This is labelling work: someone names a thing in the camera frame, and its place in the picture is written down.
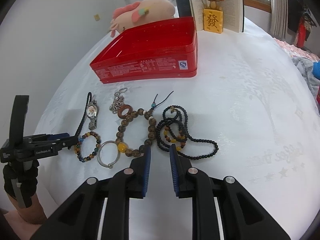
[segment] brown stone ring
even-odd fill
[[[122,112],[125,110],[125,109],[128,109],[129,111],[126,113],[126,114],[122,114]],[[120,119],[125,119],[127,116],[131,115],[133,109],[132,109],[132,106],[130,105],[122,105],[119,109],[118,109],[118,117]]]

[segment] metal screw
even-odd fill
[[[190,174],[197,174],[197,173],[198,173],[198,169],[197,169],[197,168],[190,168],[190,169],[188,170],[188,172],[189,172]]]
[[[91,177],[91,178],[87,179],[87,183],[89,185],[95,184],[96,182],[97,182],[97,179],[94,178],[94,177]]]
[[[133,173],[133,169],[131,169],[131,168],[126,168],[123,172],[124,172],[124,174],[130,175],[130,174]]]
[[[232,184],[232,183],[234,183],[235,181],[236,181],[236,180],[235,180],[234,177],[231,177],[231,176],[226,177],[226,182],[227,182],[227,183]]]

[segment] gray fabric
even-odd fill
[[[305,57],[293,57],[292,61],[306,81],[313,97],[316,98],[319,91],[320,80],[316,79],[312,74],[313,61]]]

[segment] silver bangle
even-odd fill
[[[106,141],[104,142],[103,144],[101,144],[98,152],[97,152],[97,159],[98,159],[98,163],[103,166],[103,167],[106,167],[106,168],[109,168],[109,169],[112,169],[113,168],[113,165],[120,159],[120,151],[118,150],[118,155],[117,155],[117,158],[112,162],[112,163],[109,163],[109,164],[104,164],[100,158],[100,152],[101,152],[101,149],[108,143],[114,143],[115,145],[117,145],[117,143],[115,141]]]

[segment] ring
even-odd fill
[[[123,112],[125,109],[128,109],[129,111],[128,111],[126,114],[122,114],[122,112]],[[119,117],[120,119],[125,119],[128,115],[131,114],[132,111],[133,111],[132,106],[122,105],[122,106],[118,109],[118,117]]]
[[[98,152],[97,152],[97,159],[98,159],[98,163],[99,163],[101,166],[106,167],[106,168],[109,168],[109,169],[112,169],[112,168],[113,168],[113,165],[119,160],[121,153],[120,153],[120,151],[118,150],[117,158],[116,158],[112,163],[104,164],[104,163],[102,162],[101,158],[100,158],[100,152],[101,152],[101,149],[102,149],[106,144],[108,144],[108,143],[114,143],[115,145],[117,145],[115,141],[106,141],[106,142],[104,142],[103,144],[101,144],[101,146],[100,146],[100,148],[99,148],[99,150],[98,150]]]

